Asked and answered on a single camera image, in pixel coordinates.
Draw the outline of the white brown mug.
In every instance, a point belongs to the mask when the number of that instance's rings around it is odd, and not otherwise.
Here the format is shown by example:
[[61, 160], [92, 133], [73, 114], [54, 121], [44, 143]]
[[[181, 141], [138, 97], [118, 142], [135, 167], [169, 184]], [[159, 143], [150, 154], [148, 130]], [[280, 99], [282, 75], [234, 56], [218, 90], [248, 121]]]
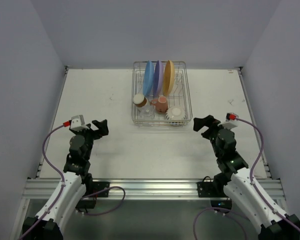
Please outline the white brown mug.
[[148, 99], [142, 93], [135, 94], [132, 102], [137, 108], [143, 108], [150, 105]]

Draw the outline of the purple plate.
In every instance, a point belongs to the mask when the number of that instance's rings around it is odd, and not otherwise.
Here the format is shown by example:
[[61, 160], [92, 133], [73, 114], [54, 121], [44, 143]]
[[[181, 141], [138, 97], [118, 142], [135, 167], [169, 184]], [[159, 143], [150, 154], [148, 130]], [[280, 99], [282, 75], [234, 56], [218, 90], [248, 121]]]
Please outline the purple plate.
[[158, 60], [155, 65], [154, 76], [153, 76], [152, 92], [154, 97], [158, 96], [160, 91], [162, 90], [163, 75], [164, 75], [163, 63], [160, 60]]

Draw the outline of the yellow plate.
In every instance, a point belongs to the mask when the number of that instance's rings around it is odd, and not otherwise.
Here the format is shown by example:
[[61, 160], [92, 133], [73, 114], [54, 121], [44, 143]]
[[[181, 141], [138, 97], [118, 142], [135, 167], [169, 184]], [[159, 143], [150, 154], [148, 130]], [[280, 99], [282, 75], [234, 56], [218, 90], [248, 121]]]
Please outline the yellow plate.
[[175, 65], [171, 60], [168, 60], [163, 74], [162, 92], [165, 97], [171, 93], [175, 82]]

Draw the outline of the blue plate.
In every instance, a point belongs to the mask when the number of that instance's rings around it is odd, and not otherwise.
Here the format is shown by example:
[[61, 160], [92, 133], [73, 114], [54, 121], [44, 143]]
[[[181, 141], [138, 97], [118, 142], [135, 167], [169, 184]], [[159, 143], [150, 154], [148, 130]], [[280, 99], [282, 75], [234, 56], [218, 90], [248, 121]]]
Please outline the blue plate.
[[152, 61], [148, 61], [145, 67], [142, 93], [144, 96], [148, 96], [152, 90], [154, 81], [154, 64]]

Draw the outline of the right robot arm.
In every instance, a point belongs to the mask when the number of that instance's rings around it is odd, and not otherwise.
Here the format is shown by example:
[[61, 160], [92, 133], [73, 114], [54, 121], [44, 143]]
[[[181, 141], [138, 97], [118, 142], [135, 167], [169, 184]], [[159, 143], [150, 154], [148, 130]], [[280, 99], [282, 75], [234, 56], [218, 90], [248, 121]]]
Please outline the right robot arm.
[[237, 151], [235, 133], [240, 118], [234, 113], [226, 115], [225, 122], [212, 115], [193, 119], [193, 130], [201, 133], [212, 145], [220, 173], [211, 182], [213, 193], [230, 198], [255, 228], [260, 240], [300, 239], [300, 220], [288, 214], [263, 189], [253, 169]]

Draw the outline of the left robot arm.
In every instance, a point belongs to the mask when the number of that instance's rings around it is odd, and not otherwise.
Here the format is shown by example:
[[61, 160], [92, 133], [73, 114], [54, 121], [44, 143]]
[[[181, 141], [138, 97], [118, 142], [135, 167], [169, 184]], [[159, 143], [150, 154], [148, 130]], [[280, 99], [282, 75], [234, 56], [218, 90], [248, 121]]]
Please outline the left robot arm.
[[41, 210], [24, 220], [19, 239], [64, 239], [66, 225], [75, 207], [86, 193], [92, 191], [93, 177], [89, 168], [94, 141], [109, 134], [107, 120], [93, 120], [91, 124], [86, 124], [82, 115], [76, 115], [52, 130], [54, 133], [68, 128], [74, 134], [69, 141], [69, 152], [63, 170], [55, 167], [45, 152], [42, 154], [45, 162], [60, 175], [60, 180]]

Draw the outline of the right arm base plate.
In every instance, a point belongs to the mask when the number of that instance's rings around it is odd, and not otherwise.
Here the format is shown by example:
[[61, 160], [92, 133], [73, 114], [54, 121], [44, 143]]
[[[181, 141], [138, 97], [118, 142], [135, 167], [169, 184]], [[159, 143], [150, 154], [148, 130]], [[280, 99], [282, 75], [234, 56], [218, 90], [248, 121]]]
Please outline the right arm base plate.
[[214, 208], [232, 209], [232, 200], [225, 195], [222, 190], [222, 184], [219, 180], [205, 176], [196, 183], [197, 194], [199, 198], [209, 198], [210, 204]]

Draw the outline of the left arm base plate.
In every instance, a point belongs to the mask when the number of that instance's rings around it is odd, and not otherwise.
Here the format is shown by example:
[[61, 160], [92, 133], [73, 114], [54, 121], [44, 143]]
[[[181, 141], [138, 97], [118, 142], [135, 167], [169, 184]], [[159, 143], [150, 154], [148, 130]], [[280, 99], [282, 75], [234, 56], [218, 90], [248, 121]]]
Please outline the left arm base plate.
[[[84, 197], [92, 193], [97, 193], [101, 190], [107, 189], [110, 187], [109, 181], [93, 181], [89, 190], [84, 194]], [[88, 212], [90, 209], [94, 209], [97, 204], [98, 198], [107, 198], [109, 196], [109, 190], [95, 194], [94, 196], [80, 200], [76, 205], [76, 210], [79, 212]]]

